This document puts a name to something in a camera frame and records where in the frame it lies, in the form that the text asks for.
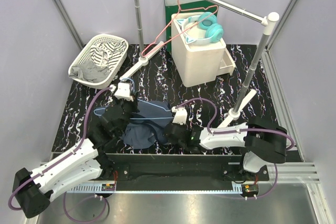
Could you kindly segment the blue tank top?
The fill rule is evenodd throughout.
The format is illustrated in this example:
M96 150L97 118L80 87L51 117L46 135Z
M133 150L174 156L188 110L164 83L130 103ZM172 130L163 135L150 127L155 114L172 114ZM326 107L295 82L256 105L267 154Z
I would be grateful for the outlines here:
M121 136L124 144L131 145L134 149L146 149L155 142L167 144L167 139L163 135L164 128L172 120L143 120L144 117L130 118L124 134Z

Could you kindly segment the blue wire hanger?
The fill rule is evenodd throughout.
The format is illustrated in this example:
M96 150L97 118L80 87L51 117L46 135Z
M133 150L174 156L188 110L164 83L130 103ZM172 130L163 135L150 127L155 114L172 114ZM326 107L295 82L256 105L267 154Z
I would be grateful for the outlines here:
M131 85L131 93L134 95L137 94L135 92L135 83L131 78L123 78L119 84L121 83L123 83L122 86L125 86L126 84ZM140 116L145 118L143 120L172 120L174 117L168 103L166 102L145 101L137 98L137 106L138 112L135 112L136 115L131 116L132 120L135 120L135 118L141 118ZM108 106L96 108L93 113L98 117L103 116L107 108Z

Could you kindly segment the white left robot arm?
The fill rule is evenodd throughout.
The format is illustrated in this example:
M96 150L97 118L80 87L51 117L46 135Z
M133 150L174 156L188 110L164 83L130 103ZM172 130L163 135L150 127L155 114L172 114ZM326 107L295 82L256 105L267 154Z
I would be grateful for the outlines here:
M109 179L113 175L113 161L107 153L124 134L137 111L135 98L121 99L106 108L84 140L40 167L17 171L9 208L21 210L25 217L33 218L72 187L92 179Z

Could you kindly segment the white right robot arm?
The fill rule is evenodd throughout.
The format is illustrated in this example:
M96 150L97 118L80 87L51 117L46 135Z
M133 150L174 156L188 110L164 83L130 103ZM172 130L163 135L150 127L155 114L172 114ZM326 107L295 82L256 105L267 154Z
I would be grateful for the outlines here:
M245 148L247 152L238 167L244 180L252 179L265 165L285 163L287 151L295 145L287 130L277 124L242 123L221 129L188 130L185 125L169 123L163 135L170 144L177 144L192 154L221 147Z

